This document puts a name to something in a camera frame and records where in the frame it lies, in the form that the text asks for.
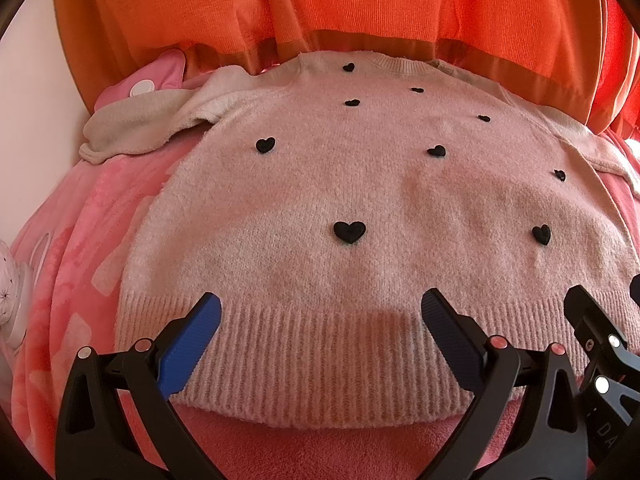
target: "white wall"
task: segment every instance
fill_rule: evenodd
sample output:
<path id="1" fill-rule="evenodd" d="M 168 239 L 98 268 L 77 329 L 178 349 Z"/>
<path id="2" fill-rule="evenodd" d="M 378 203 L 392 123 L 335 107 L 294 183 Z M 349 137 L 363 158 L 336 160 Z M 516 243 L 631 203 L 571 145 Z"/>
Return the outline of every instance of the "white wall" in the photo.
<path id="1" fill-rule="evenodd" d="M 26 0 L 0 40 L 0 238 L 10 244 L 78 161 L 88 112 L 53 0 Z"/>
<path id="2" fill-rule="evenodd" d="M 640 142 L 629 139 L 626 143 L 629 145 L 636 158 L 640 159 Z"/>

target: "sweater sleeve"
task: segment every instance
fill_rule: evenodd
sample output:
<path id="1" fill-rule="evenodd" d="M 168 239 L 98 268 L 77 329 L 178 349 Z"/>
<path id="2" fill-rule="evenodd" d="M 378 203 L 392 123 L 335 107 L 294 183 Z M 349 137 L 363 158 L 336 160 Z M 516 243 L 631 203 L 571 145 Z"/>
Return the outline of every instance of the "sweater sleeve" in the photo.
<path id="1" fill-rule="evenodd" d="M 101 164 L 115 155 L 152 152 L 176 133 L 201 123 L 216 124 L 238 105 L 250 105 L 292 84 L 300 72 L 293 59 L 259 76 L 239 66 L 216 70 L 198 90 L 159 90 L 98 110 L 85 124 L 80 156 Z"/>

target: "screw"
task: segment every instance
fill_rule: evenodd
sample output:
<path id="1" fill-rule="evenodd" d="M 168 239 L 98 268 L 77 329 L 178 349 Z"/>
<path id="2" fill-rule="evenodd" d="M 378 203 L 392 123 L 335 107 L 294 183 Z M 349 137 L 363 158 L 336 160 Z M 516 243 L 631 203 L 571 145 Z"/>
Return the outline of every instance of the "screw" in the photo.
<path id="1" fill-rule="evenodd" d="M 600 376 L 596 379 L 596 390 L 603 395 L 609 391 L 609 381 L 606 377 Z"/>
<path id="2" fill-rule="evenodd" d="M 613 346 L 613 348 L 618 348 L 620 346 L 620 339 L 611 334 L 609 336 L 609 343 L 611 344 L 611 346 Z"/>
<path id="3" fill-rule="evenodd" d="M 492 336 L 492 338 L 489 339 L 489 342 L 491 343 L 492 347 L 500 350 L 507 348 L 507 345 L 509 344 L 507 340 L 503 338 L 501 335 Z"/>
<path id="4" fill-rule="evenodd" d="M 556 355 L 564 355 L 566 353 L 564 346 L 562 346 L 560 343 L 553 343 L 551 345 L 551 351 Z"/>
<path id="5" fill-rule="evenodd" d="M 81 349 L 78 350 L 78 357 L 81 359 L 87 359 L 90 355 L 91 355 L 91 347 L 89 346 L 83 346 Z"/>
<path id="6" fill-rule="evenodd" d="M 136 344 L 133 345 L 133 348 L 136 349 L 137 352 L 146 352 L 151 348 L 152 342 L 151 339 L 138 339 Z"/>

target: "white snap button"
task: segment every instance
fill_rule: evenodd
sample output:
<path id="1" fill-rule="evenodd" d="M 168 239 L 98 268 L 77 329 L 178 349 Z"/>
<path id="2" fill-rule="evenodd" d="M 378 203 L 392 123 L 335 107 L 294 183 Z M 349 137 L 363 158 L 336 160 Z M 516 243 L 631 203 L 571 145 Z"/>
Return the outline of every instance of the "white snap button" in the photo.
<path id="1" fill-rule="evenodd" d="M 611 346 L 613 346 L 613 348 L 618 348 L 620 346 L 620 339 L 618 339 L 616 336 L 611 334 L 609 336 L 609 343 Z"/>
<path id="2" fill-rule="evenodd" d="M 129 92 L 130 97 L 134 95 L 147 94 L 149 92 L 153 92 L 156 89 L 156 85 L 151 79 L 143 79 L 142 81 L 138 81 L 131 88 L 131 92 Z"/>
<path id="3" fill-rule="evenodd" d="M 596 390 L 603 395 L 609 391 L 609 381 L 606 377 L 600 376 L 596 379 Z"/>

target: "blue gripper pad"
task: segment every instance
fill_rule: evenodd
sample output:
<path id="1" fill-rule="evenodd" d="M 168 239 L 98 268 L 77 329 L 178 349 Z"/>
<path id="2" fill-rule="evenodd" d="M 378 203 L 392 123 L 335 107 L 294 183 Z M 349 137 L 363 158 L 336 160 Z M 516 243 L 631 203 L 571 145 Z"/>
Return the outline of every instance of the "blue gripper pad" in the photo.
<path id="1" fill-rule="evenodd" d="M 478 395 L 484 388 L 486 334 L 468 317 L 458 314 L 437 288 L 424 293 L 422 320 L 463 390 Z"/>
<path id="2" fill-rule="evenodd" d="M 220 298 L 206 292 L 184 319 L 182 331 L 158 363 L 158 389 L 165 399 L 186 386 L 221 320 Z"/>

